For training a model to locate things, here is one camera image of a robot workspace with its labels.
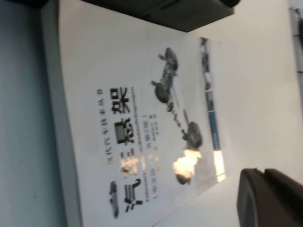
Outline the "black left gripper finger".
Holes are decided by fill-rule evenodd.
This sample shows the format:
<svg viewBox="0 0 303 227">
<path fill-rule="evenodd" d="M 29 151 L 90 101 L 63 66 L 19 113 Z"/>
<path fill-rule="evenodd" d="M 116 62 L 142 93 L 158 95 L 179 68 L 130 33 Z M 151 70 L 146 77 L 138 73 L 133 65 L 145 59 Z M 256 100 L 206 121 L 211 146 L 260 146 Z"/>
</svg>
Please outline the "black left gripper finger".
<svg viewBox="0 0 303 227">
<path fill-rule="evenodd" d="M 276 169 L 243 169 L 237 213 L 241 227 L 301 227 L 303 185 Z"/>
</svg>

